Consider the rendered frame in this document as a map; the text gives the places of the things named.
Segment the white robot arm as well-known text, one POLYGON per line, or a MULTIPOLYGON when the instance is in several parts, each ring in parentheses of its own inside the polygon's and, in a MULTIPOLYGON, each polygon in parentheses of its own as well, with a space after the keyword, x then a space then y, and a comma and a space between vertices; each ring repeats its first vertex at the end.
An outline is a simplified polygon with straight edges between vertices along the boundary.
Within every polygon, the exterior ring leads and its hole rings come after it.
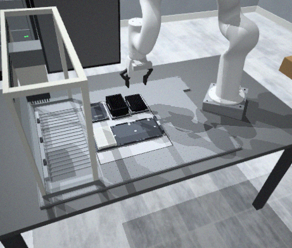
MULTIPOLYGON (((128 55, 134 58, 133 71, 152 68, 152 62, 145 57, 153 50, 160 32, 161 1, 139 0, 143 18, 128 22, 128 55)), ((217 86, 209 90, 209 97, 218 104, 235 105, 244 100, 240 86, 244 62, 258 43, 259 29, 242 13, 240 0, 217 0, 217 7, 220 32, 230 46, 220 56, 217 86)))

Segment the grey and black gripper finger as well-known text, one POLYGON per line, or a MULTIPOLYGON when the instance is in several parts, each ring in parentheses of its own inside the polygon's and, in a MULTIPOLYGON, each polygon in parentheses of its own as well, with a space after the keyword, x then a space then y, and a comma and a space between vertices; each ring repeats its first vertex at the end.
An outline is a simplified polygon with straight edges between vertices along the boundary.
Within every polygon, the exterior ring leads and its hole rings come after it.
POLYGON ((127 88, 129 88, 130 77, 128 77, 128 74, 126 74, 126 76, 124 76, 125 73, 127 73, 127 68, 125 70, 123 70, 122 72, 120 72, 120 76, 125 80, 125 86, 127 86, 127 88))
POLYGON ((152 68, 151 69, 148 69, 148 70, 149 71, 147 72, 147 74, 143 76, 143 83, 144 83, 144 85, 146 85, 147 79, 151 75, 151 72, 153 71, 152 68))

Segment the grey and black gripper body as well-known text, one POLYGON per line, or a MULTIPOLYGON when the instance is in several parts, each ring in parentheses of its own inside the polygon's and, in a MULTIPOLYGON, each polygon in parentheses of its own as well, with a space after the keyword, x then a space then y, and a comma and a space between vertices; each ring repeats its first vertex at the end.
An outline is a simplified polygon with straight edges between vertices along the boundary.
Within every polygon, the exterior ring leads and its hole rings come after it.
POLYGON ((138 77, 138 76, 143 76, 143 75, 147 74, 148 69, 147 70, 133 71, 132 70, 132 63, 135 63, 133 61, 133 58, 127 56, 125 69, 127 68, 128 77, 138 77))

